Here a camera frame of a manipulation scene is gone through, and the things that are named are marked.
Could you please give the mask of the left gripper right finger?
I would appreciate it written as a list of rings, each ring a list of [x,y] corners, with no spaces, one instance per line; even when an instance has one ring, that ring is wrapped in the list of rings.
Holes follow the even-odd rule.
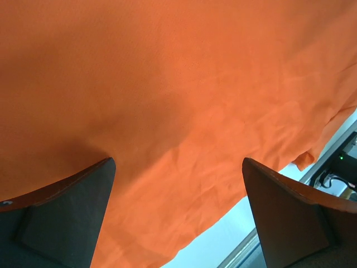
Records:
[[[267,267],[356,267],[356,203],[245,158],[245,189]]]

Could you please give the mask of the orange t shirt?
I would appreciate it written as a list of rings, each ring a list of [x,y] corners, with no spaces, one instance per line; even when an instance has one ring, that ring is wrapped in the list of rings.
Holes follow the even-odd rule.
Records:
[[[112,157],[94,267],[168,263],[355,110],[355,1],[1,2],[1,198]]]

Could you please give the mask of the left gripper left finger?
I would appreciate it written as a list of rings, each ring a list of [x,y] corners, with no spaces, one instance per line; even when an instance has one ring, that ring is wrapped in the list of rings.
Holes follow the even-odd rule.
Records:
[[[114,183],[104,159],[1,201],[1,267],[90,267]]]

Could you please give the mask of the aluminium mounting rail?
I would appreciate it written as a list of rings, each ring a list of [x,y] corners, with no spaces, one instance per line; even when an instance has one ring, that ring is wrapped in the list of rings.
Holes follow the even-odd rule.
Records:
[[[218,268],[244,267],[267,267],[256,229],[253,229],[218,265]]]

